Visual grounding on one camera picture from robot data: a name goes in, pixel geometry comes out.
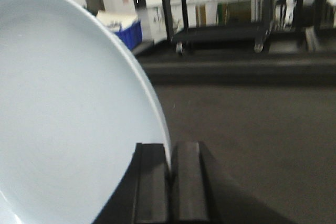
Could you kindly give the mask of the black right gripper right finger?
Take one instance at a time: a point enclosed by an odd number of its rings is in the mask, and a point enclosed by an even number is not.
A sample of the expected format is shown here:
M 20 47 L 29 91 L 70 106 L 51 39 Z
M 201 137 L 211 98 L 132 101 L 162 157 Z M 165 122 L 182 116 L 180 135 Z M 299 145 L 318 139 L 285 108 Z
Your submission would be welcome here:
M 179 142 L 172 155 L 172 223 L 293 223 L 243 190 L 202 142 Z

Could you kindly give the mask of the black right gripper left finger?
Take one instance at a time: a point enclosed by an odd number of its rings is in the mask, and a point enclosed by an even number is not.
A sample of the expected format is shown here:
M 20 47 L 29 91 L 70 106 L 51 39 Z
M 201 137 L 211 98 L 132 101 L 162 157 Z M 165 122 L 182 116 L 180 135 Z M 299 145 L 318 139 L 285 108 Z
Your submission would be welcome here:
M 94 223 L 169 223 L 169 173 L 163 144 L 140 144 Z

